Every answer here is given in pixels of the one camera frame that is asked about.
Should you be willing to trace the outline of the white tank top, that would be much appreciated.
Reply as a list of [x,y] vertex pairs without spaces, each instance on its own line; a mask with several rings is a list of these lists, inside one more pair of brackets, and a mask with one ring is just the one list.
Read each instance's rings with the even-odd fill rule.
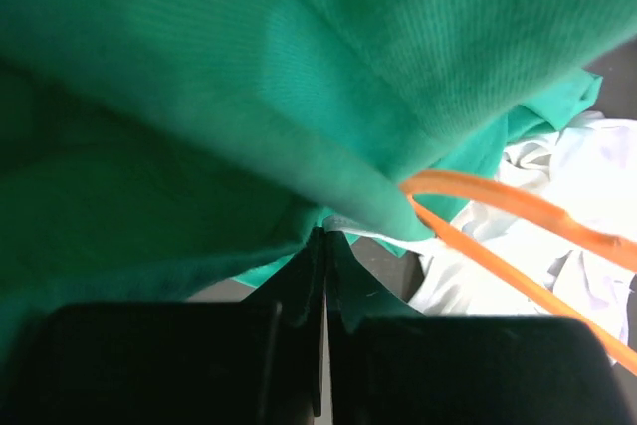
[[[561,132],[507,146],[495,179],[565,210],[598,232],[636,238],[636,123],[598,111]],[[521,218],[476,201],[453,227],[502,257],[621,342],[633,328],[634,273]],[[408,299],[426,315],[530,316],[545,310],[439,239],[391,239],[419,257],[424,279]]]

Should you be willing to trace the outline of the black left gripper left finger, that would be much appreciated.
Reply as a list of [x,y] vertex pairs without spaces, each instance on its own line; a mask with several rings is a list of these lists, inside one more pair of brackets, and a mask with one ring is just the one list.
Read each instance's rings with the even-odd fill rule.
[[240,302],[75,304],[41,326],[5,424],[311,424],[324,232]]

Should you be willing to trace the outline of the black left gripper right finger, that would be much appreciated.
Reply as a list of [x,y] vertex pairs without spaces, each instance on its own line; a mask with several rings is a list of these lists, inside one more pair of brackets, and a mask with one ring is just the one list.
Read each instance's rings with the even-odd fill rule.
[[600,342],[565,317],[425,316],[325,236],[337,424],[631,424]]

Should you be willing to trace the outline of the green tank top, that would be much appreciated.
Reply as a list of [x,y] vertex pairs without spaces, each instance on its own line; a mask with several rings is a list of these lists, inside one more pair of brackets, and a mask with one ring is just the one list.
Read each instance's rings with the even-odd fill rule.
[[1,0],[1,375],[60,306],[181,301],[560,129],[636,0]]

